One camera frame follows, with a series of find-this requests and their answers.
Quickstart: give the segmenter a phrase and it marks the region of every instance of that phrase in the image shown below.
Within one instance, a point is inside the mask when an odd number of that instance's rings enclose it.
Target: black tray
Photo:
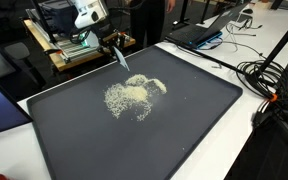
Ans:
[[[52,179],[170,178],[242,94],[155,46],[127,62],[130,72],[114,63],[28,100]],[[104,91],[134,74],[158,78],[168,92],[144,121],[132,110],[116,119]]]

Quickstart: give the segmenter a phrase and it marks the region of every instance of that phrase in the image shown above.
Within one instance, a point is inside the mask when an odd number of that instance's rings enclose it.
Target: white desk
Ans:
[[[267,56],[288,29],[288,11],[254,9],[253,16],[253,25],[262,24],[263,27],[258,30],[247,30],[247,33],[257,34],[256,37],[236,36],[237,41]],[[173,177],[173,179],[192,180],[223,179],[252,132],[252,114],[263,99],[243,87],[235,73],[229,69],[212,68],[215,63],[187,54],[170,43],[159,43],[157,46],[244,89],[240,99],[225,113]],[[237,52],[234,50],[233,45],[223,44],[205,53],[232,65],[258,59],[258,55],[247,48],[239,47]],[[283,67],[287,65],[288,44],[275,61]],[[25,101],[19,104],[27,111]],[[0,173],[16,179],[50,179],[32,124],[0,133]]]

